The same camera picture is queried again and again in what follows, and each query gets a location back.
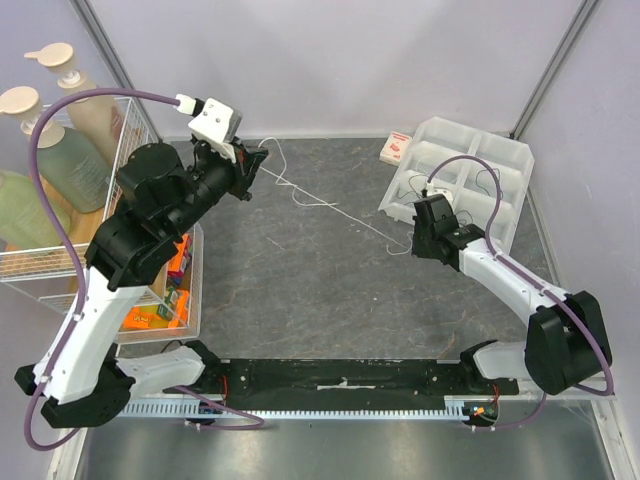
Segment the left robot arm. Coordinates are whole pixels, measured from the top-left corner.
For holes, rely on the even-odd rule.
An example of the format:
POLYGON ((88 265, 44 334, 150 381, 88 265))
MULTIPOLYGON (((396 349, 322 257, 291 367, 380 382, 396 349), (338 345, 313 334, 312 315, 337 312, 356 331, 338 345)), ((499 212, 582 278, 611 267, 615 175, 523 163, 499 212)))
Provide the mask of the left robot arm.
POLYGON ((187 386, 208 393, 218 385, 219 360, 200 341, 138 359, 110 350, 125 317, 177 255, 183 235, 223 196, 250 200, 268 151, 242 144, 232 151, 235 160, 200 141, 194 163, 185 167, 172 146, 149 143, 118 170, 121 196, 85 253, 84 292, 47 354, 15 375, 25 394, 45 400, 41 414, 51 427, 101 426, 141 396, 187 386))

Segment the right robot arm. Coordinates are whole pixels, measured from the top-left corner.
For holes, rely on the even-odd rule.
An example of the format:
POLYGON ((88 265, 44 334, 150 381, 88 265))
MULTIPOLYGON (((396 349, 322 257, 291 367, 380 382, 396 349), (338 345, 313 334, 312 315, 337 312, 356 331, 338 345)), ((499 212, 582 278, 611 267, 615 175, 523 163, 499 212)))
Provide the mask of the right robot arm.
POLYGON ((497 249, 474 224, 461 225, 446 197, 414 204, 412 253, 438 260, 476 280, 508 306, 527 328, 523 342, 485 341, 467 350, 458 381, 477 394, 494 379, 533 381, 557 395, 603 373, 603 395, 613 392, 612 353, 600 304, 586 291, 571 294, 543 281, 497 249))

